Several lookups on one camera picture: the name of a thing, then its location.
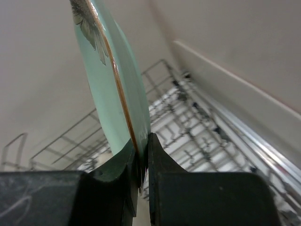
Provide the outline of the light green flower plate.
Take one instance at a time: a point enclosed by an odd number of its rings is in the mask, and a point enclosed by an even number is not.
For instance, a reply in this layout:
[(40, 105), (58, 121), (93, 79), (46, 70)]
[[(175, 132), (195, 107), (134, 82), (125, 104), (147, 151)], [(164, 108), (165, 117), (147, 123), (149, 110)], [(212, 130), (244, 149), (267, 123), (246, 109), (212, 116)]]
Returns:
[(141, 72), (129, 42), (101, 0), (72, 0), (79, 49), (98, 118), (113, 154), (127, 143), (138, 156), (138, 181), (144, 185), (151, 132)]

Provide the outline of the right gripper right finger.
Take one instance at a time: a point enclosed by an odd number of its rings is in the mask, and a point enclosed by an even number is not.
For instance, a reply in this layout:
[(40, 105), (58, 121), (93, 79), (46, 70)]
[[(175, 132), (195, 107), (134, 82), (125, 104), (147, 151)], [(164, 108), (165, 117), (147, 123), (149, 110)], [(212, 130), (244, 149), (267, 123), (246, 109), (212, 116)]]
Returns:
[(155, 133), (149, 134), (148, 171), (150, 222), (166, 224), (172, 218), (167, 208), (179, 207), (176, 196), (181, 189), (175, 188), (176, 180), (187, 171), (167, 154)]

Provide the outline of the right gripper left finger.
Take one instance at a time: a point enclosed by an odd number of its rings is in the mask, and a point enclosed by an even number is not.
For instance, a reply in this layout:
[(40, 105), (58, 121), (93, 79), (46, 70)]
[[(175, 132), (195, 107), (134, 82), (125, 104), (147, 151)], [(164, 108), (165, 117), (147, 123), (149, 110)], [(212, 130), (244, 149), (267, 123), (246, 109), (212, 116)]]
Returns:
[(128, 140), (120, 152), (90, 174), (101, 183), (101, 207), (111, 209), (125, 204), (130, 214), (136, 216), (139, 164), (131, 140)]

